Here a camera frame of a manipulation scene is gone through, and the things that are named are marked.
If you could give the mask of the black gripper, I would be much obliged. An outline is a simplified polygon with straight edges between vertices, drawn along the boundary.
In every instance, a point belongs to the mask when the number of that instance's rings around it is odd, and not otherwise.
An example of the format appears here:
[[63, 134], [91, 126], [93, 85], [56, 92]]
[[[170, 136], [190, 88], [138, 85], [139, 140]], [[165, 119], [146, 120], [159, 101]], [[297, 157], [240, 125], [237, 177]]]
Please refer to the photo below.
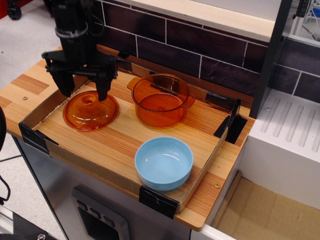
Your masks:
[[114, 57], [97, 50], [95, 39], [85, 35], [77, 38], [60, 38], [61, 50], [42, 54], [46, 70], [50, 72], [59, 91], [70, 97], [75, 89], [73, 75], [95, 79], [98, 101], [107, 99], [112, 80], [117, 77]]

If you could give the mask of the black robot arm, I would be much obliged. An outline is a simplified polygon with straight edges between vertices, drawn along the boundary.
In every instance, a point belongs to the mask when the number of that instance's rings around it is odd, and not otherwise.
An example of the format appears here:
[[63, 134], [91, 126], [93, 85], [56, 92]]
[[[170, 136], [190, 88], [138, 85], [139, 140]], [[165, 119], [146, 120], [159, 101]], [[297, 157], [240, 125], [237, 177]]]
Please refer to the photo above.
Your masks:
[[44, 52], [46, 70], [52, 76], [60, 92], [70, 97], [75, 89], [74, 76], [85, 76], [95, 83], [100, 102], [107, 99], [111, 82], [117, 77], [116, 59], [98, 51], [91, 0], [48, 0], [47, 8], [55, 20], [55, 34], [61, 50]]

